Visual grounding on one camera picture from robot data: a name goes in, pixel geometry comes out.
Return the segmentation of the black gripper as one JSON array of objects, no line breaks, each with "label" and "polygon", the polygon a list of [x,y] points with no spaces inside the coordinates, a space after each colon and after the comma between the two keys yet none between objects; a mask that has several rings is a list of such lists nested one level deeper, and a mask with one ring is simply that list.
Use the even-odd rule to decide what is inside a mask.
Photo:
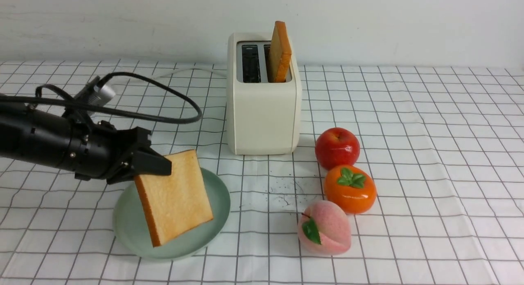
[{"label": "black gripper", "polygon": [[151,152],[151,134],[141,127],[116,130],[108,122],[96,125],[82,141],[75,178],[102,179],[112,185],[131,181],[136,175],[171,175],[172,162]]}]

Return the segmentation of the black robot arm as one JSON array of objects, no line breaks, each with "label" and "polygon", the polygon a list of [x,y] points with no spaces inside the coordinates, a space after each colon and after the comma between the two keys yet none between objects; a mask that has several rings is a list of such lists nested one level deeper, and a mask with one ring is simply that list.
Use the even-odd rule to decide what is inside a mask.
[{"label": "black robot arm", "polygon": [[106,121],[81,123],[30,109],[0,107],[2,157],[73,172],[76,179],[127,182],[142,174],[169,176],[172,162],[151,148],[151,131],[117,130]]}]

